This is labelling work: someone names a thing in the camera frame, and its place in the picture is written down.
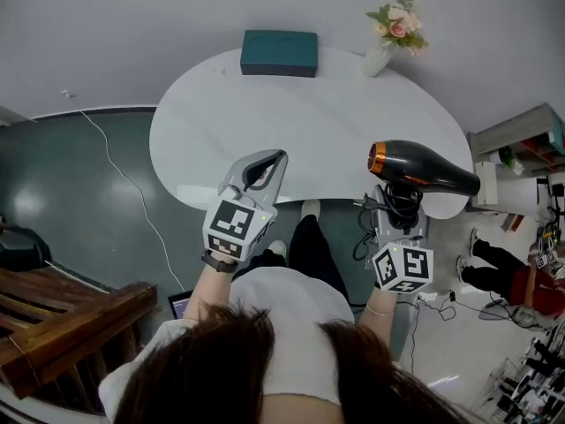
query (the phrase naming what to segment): green floor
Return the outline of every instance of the green floor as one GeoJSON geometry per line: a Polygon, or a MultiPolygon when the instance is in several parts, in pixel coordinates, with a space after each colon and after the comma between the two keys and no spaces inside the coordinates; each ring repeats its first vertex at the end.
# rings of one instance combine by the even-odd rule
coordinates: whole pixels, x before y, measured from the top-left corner
{"type": "MultiPolygon", "coordinates": [[[[127,112],[92,118],[107,133],[114,162],[142,188],[171,267],[191,289],[202,268],[204,212],[176,200],[155,175],[148,146],[152,116],[127,112]]],[[[104,138],[84,117],[0,127],[0,184],[0,213],[35,230],[55,261],[112,287],[138,280],[155,283],[160,310],[151,316],[147,331],[171,317],[167,297],[180,289],[167,269],[162,244],[145,219],[139,193],[111,167],[104,138]]],[[[350,300],[363,302],[374,279],[362,262],[351,258],[362,235],[357,212],[352,201],[323,201],[320,226],[350,300]]],[[[259,249],[275,239],[290,242],[299,215],[300,203],[282,204],[259,249]]],[[[395,322],[395,358],[407,336],[407,315],[402,310],[395,322]]]]}

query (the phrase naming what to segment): white sneaker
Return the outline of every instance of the white sneaker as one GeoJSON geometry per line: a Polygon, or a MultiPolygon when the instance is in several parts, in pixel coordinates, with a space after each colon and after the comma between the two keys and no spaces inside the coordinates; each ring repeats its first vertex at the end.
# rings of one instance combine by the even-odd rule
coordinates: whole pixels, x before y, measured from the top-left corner
{"type": "Polygon", "coordinates": [[[462,273],[465,267],[469,267],[469,262],[467,262],[467,258],[465,258],[465,256],[457,256],[457,261],[456,261],[457,276],[459,276],[459,281],[461,281],[462,283],[464,283],[462,273]]]}
{"type": "Polygon", "coordinates": [[[282,240],[275,240],[275,242],[268,246],[268,249],[286,259],[286,244],[282,240]]]}
{"type": "Polygon", "coordinates": [[[300,213],[300,220],[305,216],[315,216],[316,220],[320,218],[320,200],[306,200],[302,203],[302,212],[300,213]]]}
{"type": "Polygon", "coordinates": [[[473,231],[471,231],[471,242],[469,244],[469,256],[474,256],[473,247],[475,246],[475,242],[477,240],[478,240],[478,229],[473,228],[473,231]]]}

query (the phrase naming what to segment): black watch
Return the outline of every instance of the black watch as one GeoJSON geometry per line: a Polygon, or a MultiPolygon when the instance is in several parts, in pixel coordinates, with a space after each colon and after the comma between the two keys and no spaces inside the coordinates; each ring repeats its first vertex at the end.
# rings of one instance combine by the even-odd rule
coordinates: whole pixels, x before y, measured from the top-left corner
{"type": "Polygon", "coordinates": [[[210,250],[204,250],[204,253],[202,253],[202,260],[212,269],[224,273],[233,273],[237,270],[237,262],[228,264],[224,261],[218,261],[217,259],[212,257],[211,253],[212,252],[210,250]]]}

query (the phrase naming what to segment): table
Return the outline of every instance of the table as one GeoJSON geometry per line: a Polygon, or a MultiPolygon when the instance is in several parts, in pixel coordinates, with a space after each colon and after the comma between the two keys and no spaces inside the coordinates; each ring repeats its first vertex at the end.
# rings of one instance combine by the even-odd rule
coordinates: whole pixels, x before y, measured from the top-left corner
{"type": "MultiPolygon", "coordinates": [[[[315,79],[243,76],[241,49],[182,75],[154,114],[149,138],[158,178],[176,198],[206,209],[238,158],[262,149],[289,154],[280,201],[362,198],[380,181],[366,158],[378,140],[412,140],[473,171],[456,121],[423,89],[389,69],[361,73],[363,58],[320,48],[315,79]]],[[[457,215],[464,196],[427,193],[433,218],[457,215]]]]}

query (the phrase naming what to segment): red shirt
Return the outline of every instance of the red shirt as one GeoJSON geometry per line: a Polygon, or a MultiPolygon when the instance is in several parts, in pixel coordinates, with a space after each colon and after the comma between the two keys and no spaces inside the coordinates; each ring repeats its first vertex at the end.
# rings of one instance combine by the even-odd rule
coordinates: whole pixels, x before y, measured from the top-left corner
{"type": "MultiPolygon", "coordinates": [[[[509,302],[511,306],[524,303],[529,274],[529,266],[523,266],[514,274],[509,302]]],[[[536,288],[533,291],[533,307],[536,311],[543,315],[558,315],[565,311],[565,294],[555,289],[558,285],[565,288],[565,284],[561,284],[561,280],[557,282],[551,275],[538,270],[536,274],[536,288]]]]}

